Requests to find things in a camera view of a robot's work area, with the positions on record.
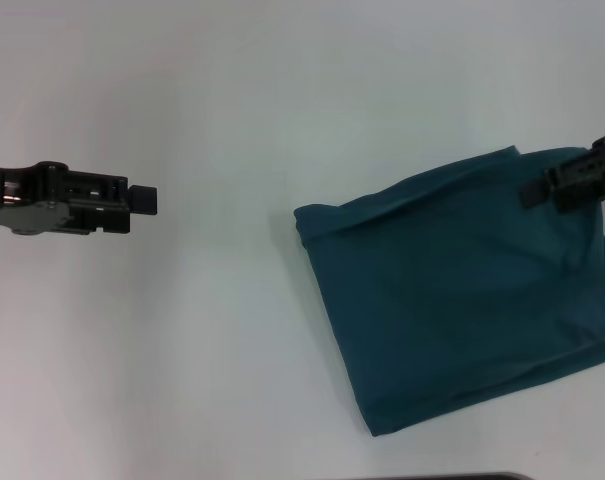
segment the black object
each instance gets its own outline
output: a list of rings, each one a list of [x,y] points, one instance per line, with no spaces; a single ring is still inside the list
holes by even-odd
[[[478,474],[478,475],[445,475],[434,477],[391,477],[386,480],[532,480],[514,473]]]
[[[126,177],[73,172],[63,163],[0,168],[0,225],[19,235],[129,233],[130,214],[157,214],[157,190]]]
[[[605,200],[605,137],[585,155],[544,171],[544,177],[520,190],[525,208],[553,198],[560,213]]]

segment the white surface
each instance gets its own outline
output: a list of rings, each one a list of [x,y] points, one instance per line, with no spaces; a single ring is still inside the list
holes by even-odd
[[[370,437],[292,217],[603,134],[605,2],[0,2],[0,166],[160,192],[0,229],[0,479],[605,478],[605,365]]]

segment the folded cloth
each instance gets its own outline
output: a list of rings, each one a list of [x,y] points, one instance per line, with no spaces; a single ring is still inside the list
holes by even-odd
[[[584,151],[511,147],[295,211],[374,436],[605,362],[600,205],[518,197]]]

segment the teal cloth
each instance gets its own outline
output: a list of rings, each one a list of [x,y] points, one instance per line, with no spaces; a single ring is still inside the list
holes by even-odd
[[[518,198],[583,152],[511,147],[295,211],[373,435],[605,362],[600,205]]]

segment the cloth fold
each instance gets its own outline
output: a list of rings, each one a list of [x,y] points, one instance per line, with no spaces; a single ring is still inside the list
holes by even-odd
[[[295,211],[373,435],[605,361],[600,205],[518,197],[584,152],[510,147]]]

